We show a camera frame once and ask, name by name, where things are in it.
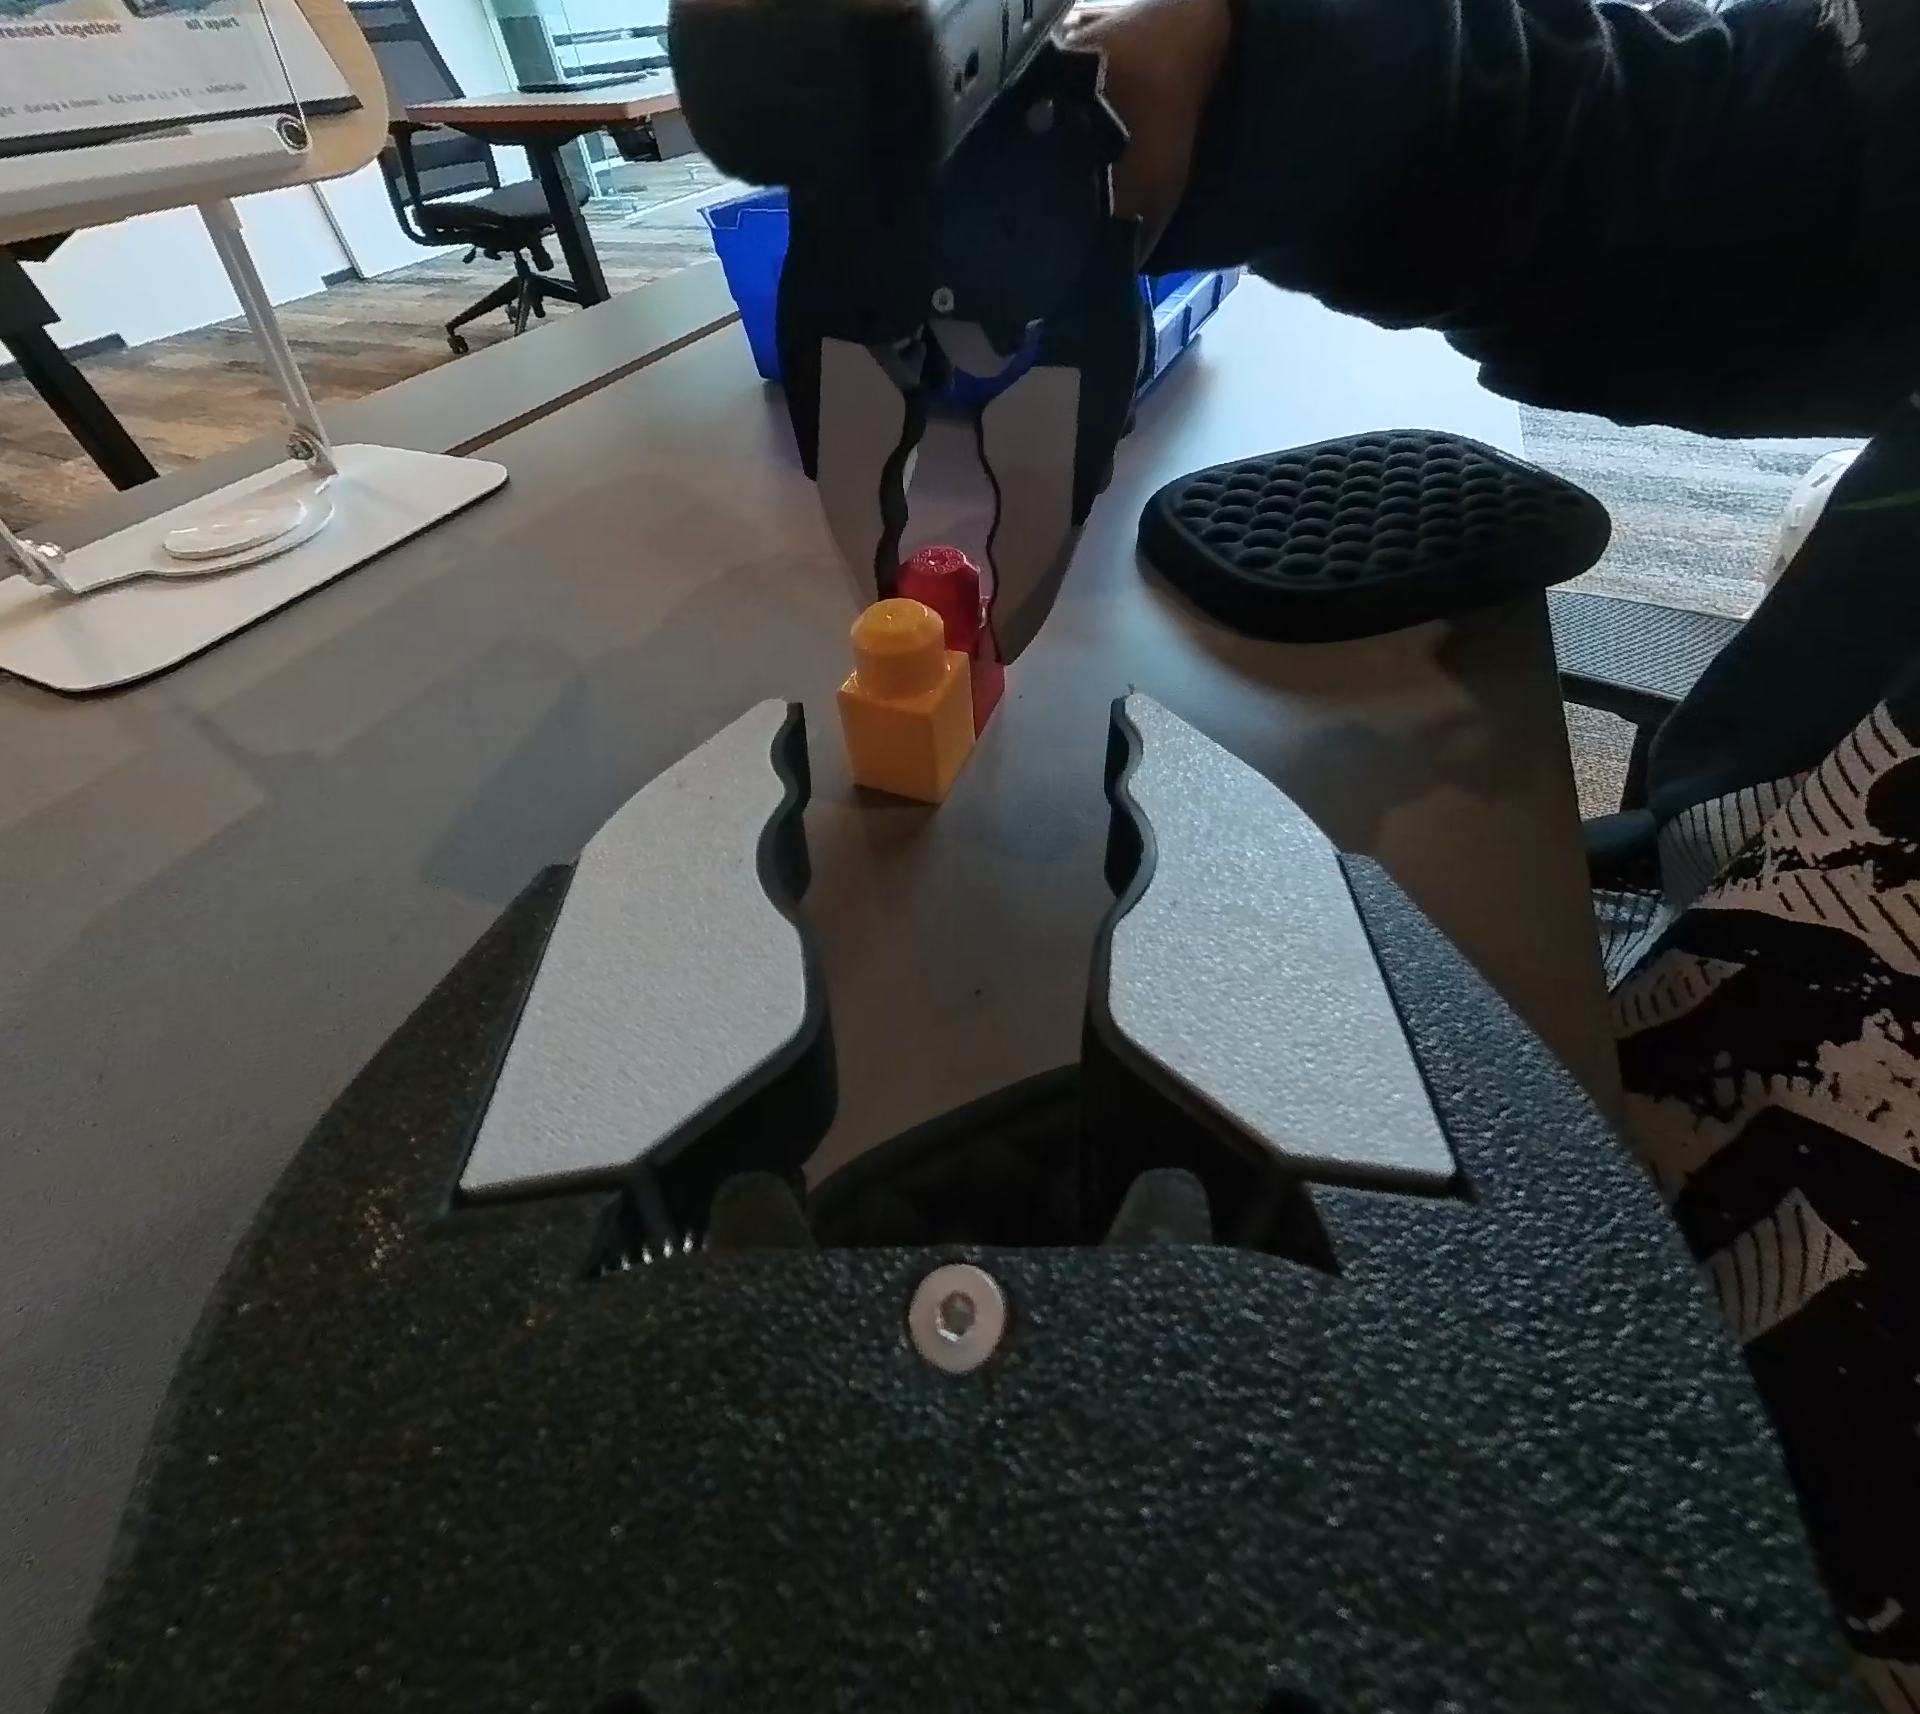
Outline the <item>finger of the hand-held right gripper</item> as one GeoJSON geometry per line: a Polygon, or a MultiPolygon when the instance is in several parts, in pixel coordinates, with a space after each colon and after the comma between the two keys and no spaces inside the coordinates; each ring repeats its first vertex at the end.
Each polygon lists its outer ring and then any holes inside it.
{"type": "Polygon", "coordinates": [[[978,411],[975,451],[992,497],[988,622],[1003,665],[1043,627],[1078,549],[1078,407],[1078,372],[1035,363],[978,411]]]}
{"type": "Polygon", "coordinates": [[[903,392],[869,346],[822,339],[818,502],[857,605],[896,592],[923,433],[923,400],[903,392]]]}

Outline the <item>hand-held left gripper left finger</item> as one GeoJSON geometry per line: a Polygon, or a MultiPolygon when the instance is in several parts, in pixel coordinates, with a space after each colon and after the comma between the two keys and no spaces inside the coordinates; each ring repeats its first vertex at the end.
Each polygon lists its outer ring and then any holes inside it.
{"type": "Polygon", "coordinates": [[[809,885],[803,708],[764,700],[587,837],[457,1192],[505,1202],[641,1171],[704,1206],[799,1169],[835,1114],[809,885]]]}

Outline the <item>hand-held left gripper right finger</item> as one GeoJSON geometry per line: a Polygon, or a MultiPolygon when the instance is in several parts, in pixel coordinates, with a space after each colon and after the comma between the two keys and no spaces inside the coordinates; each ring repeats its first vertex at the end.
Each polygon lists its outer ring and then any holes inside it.
{"type": "Polygon", "coordinates": [[[1091,1039],[1236,1153],[1443,1195],[1457,1157],[1332,837],[1162,702],[1110,711],[1091,1039]]]}

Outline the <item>red mega block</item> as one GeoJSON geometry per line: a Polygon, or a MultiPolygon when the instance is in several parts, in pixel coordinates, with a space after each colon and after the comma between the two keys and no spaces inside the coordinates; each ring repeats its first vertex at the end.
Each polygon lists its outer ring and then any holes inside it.
{"type": "Polygon", "coordinates": [[[980,737],[1003,693],[1003,664],[980,566],[962,547],[926,545],[899,563],[893,589],[927,608],[941,623],[944,647],[965,658],[971,734],[980,737]]]}

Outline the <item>blue plastic bin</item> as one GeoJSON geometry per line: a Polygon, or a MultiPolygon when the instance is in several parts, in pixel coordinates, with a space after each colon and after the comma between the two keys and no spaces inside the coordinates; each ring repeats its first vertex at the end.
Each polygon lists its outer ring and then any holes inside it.
{"type": "MultiPolygon", "coordinates": [[[[777,292],[789,239],[788,193],[751,190],[708,202],[701,207],[710,242],[729,289],[733,309],[758,378],[783,381],[777,346],[777,292]]],[[[1145,352],[1134,393],[1150,393],[1198,341],[1224,300],[1242,278],[1242,267],[1188,270],[1136,279],[1148,324],[1145,352]]]]}

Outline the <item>orange mega block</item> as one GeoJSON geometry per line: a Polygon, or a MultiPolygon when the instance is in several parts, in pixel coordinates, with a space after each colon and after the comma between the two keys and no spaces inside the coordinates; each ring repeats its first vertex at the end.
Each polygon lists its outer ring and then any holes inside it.
{"type": "Polygon", "coordinates": [[[851,669],[835,693],[851,783],[939,806],[975,744],[971,660],[948,645],[927,603],[885,597],[849,630],[851,669]]]}

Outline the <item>long dark table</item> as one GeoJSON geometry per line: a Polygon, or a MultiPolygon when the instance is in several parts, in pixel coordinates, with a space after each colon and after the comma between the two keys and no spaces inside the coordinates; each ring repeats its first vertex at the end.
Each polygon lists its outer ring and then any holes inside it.
{"type": "Polygon", "coordinates": [[[651,132],[659,118],[680,118],[673,89],[645,91],[589,86],[578,91],[539,88],[517,93],[477,93],[407,104],[400,122],[412,127],[444,126],[485,143],[519,147],[537,176],[575,306],[595,307],[612,297],[598,250],[567,179],[562,147],[587,136],[651,132]]]}

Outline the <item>grey mesh chair seat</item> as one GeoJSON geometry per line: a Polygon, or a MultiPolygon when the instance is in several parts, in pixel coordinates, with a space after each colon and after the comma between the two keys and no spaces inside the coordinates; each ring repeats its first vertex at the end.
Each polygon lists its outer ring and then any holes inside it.
{"type": "Polygon", "coordinates": [[[1732,615],[1572,587],[1546,593],[1564,702],[1657,729],[1737,638],[1732,615]]]}

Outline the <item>person's printed top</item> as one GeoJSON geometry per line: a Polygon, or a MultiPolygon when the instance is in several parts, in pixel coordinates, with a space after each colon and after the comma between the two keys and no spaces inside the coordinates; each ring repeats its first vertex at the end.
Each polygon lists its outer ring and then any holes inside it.
{"type": "Polygon", "coordinates": [[[1910,676],[1611,993],[1628,1136],[1895,1710],[1918,1629],[1915,760],[1910,676]]]}

